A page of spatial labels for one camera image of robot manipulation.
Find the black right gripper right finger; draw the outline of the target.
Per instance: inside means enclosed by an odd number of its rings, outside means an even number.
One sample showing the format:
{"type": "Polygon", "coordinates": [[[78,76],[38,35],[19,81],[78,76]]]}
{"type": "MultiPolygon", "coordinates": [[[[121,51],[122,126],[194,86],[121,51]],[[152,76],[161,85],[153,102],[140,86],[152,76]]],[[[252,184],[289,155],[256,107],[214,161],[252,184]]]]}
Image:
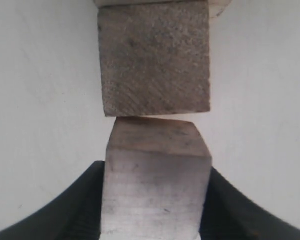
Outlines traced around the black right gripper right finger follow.
{"type": "Polygon", "coordinates": [[[264,210],[211,169],[202,240],[300,240],[300,229],[264,210]]]}

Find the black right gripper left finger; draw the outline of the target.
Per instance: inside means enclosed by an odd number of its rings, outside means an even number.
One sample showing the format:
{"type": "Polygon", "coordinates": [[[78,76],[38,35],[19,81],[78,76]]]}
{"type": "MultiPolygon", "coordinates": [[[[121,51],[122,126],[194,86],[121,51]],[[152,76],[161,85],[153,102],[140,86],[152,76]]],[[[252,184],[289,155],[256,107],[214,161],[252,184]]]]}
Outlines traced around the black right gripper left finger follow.
{"type": "Polygon", "coordinates": [[[48,205],[0,231],[0,240],[100,239],[104,170],[94,162],[48,205]]]}

